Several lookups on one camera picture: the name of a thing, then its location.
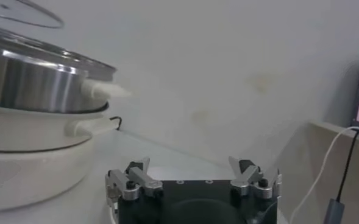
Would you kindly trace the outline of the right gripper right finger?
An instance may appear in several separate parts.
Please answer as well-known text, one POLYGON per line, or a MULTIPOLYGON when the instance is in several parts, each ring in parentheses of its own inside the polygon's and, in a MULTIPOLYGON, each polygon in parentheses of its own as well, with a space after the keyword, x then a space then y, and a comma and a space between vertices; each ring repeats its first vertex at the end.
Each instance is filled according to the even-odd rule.
POLYGON ((230 196, 234 203, 255 198, 260 201, 279 201, 282 196, 282 174, 278 168, 266 171, 251 160, 229 157, 235 178, 230 181, 230 196))

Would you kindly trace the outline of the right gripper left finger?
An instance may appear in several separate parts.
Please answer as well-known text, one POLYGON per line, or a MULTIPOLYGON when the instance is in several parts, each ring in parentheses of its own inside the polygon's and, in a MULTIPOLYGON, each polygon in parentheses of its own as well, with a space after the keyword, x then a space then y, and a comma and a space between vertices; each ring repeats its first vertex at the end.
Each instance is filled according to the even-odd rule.
POLYGON ((124 171, 109 170, 105 175, 107 204, 114 209, 120 199, 137 201, 142 195, 158 198, 163 195, 163 182, 148 175, 150 158, 131 161, 124 171))

